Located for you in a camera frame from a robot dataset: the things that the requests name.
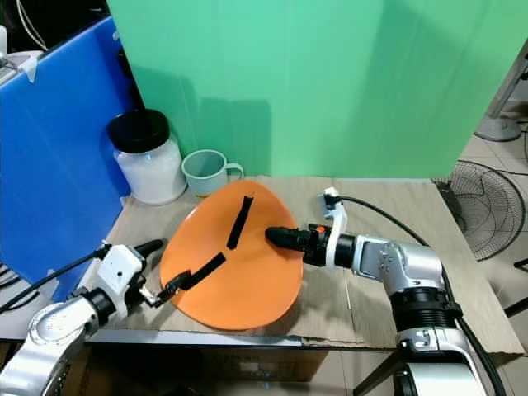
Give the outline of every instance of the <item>orange plate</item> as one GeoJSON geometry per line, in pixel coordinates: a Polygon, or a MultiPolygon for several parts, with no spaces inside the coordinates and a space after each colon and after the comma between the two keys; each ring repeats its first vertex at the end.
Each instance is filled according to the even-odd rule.
{"type": "Polygon", "coordinates": [[[226,261],[172,303],[213,328],[245,330],[275,322],[297,298],[303,254],[270,244],[264,231],[271,226],[296,227],[279,198],[254,181],[230,183],[205,199],[168,244],[160,263],[162,285],[186,270],[194,274],[219,252],[226,261]],[[232,251],[226,245],[244,196],[253,202],[232,251]]]}

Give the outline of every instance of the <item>black jar lid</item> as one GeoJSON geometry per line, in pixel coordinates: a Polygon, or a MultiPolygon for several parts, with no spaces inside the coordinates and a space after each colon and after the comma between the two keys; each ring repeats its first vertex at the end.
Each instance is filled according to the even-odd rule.
{"type": "Polygon", "coordinates": [[[118,115],[106,127],[114,147],[125,153],[145,153],[168,140],[168,122],[156,110],[140,109],[118,115]]]}

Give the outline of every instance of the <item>cardboard sheet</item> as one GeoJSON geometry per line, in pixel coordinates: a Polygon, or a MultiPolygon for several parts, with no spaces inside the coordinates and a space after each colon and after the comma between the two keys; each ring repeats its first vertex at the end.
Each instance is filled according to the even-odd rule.
{"type": "MultiPolygon", "coordinates": [[[[491,352],[522,353],[521,344],[479,264],[431,183],[321,177],[254,179],[284,201],[299,227],[308,223],[328,224],[316,196],[329,186],[335,186],[342,195],[367,200],[395,215],[421,234],[440,256],[465,317],[484,347],[491,352]]],[[[146,206],[129,199],[109,240],[138,244],[152,238],[170,238],[194,207],[188,192],[164,206],[146,206]]],[[[351,233],[412,241],[397,226],[368,209],[346,204],[346,210],[351,233]]],[[[151,290],[160,287],[158,259],[151,260],[146,270],[151,290]]],[[[355,277],[341,268],[328,271],[305,265],[304,269],[303,287],[290,311],[270,326],[242,334],[295,335],[301,336],[305,344],[326,347],[394,347],[396,330],[389,300],[380,283],[355,277]]],[[[118,328],[219,332],[188,318],[171,304],[160,309],[142,306],[118,328]]]]}

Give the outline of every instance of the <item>mug handle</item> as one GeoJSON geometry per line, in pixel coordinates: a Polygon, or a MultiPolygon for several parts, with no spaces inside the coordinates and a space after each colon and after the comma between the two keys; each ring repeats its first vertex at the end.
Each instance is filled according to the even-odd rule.
{"type": "Polygon", "coordinates": [[[240,172],[240,177],[238,178],[239,180],[244,177],[244,168],[239,163],[228,163],[225,165],[225,169],[227,170],[228,173],[229,173],[229,169],[239,171],[240,172]]]}

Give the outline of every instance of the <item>black cable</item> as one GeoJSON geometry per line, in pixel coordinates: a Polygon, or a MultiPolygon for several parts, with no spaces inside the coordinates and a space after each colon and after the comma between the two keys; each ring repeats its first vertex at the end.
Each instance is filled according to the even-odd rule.
{"type": "Polygon", "coordinates": [[[11,308],[7,308],[6,311],[14,311],[15,309],[19,309],[19,308],[25,307],[25,306],[28,305],[31,301],[33,301],[34,299],[36,299],[38,296],[39,296],[39,292],[36,291],[35,293],[33,293],[33,294],[31,295],[31,297],[30,297],[29,299],[27,299],[26,301],[23,301],[23,302],[19,303],[18,305],[13,305],[11,308]]]}
{"type": "MultiPolygon", "coordinates": [[[[398,219],[396,219],[391,214],[385,212],[381,208],[372,205],[369,202],[366,202],[364,200],[360,200],[358,198],[354,198],[351,196],[339,196],[337,197],[339,200],[347,200],[350,202],[354,202],[358,205],[362,205],[366,208],[369,208],[373,210],[374,212],[382,215],[387,220],[390,220],[392,223],[398,225],[403,231],[408,233],[410,236],[412,236],[414,239],[417,240],[418,243],[420,243],[422,246],[429,246],[427,242],[420,237],[417,233],[415,233],[412,229],[410,229],[406,224],[402,223],[398,219]]],[[[447,293],[447,297],[450,301],[453,303],[455,302],[455,296],[453,295],[453,289],[451,288],[451,283],[449,281],[449,277],[447,276],[446,269],[442,266],[442,278],[444,280],[444,286],[445,286],[445,292],[447,293]]],[[[493,364],[491,358],[489,357],[489,354],[484,350],[482,344],[480,343],[477,336],[475,336],[473,330],[469,327],[469,325],[465,322],[463,318],[457,318],[457,323],[460,325],[460,328],[462,329],[462,332],[464,332],[465,336],[468,338],[469,343],[477,353],[478,358],[483,364],[484,369],[486,370],[486,374],[488,375],[488,378],[490,379],[493,390],[495,392],[496,396],[507,396],[506,390],[504,390],[504,384],[502,383],[501,377],[499,376],[497,372],[497,368],[493,364]]]]}
{"type": "Polygon", "coordinates": [[[10,280],[6,280],[5,282],[0,283],[0,290],[5,289],[11,285],[15,285],[18,282],[20,282],[20,278],[18,276],[15,276],[14,278],[11,278],[10,280]]]}
{"type": "Polygon", "coordinates": [[[67,266],[63,266],[53,274],[50,274],[46,276],[45,278],[42,278],[38,282],[36,282],[34,285],[31,285],[30,287],[24,289],[21,291],[18,295],[7,301],[4,305],[0,307],[0,314],[3,314],[4,312],[8,311],[15,303],[26,297],[30,292],[33,290],[37,290],[39,287],[44,285],[45,283],[51,281],[52,279],[56,278],[57,276],[60,276],[64,274],[65,272],[71,270],[72,268],[76,266],[80,266],[84,262],[92,259],[92,258],[104,258],[108,250],[110,249],[111,245],[105,245],[104,247],[101,247],[97,249],[96,251],[88,254],[87,256],[80,258],[79,260],[72,262],[71,264],[68,264],[67,266]]]}

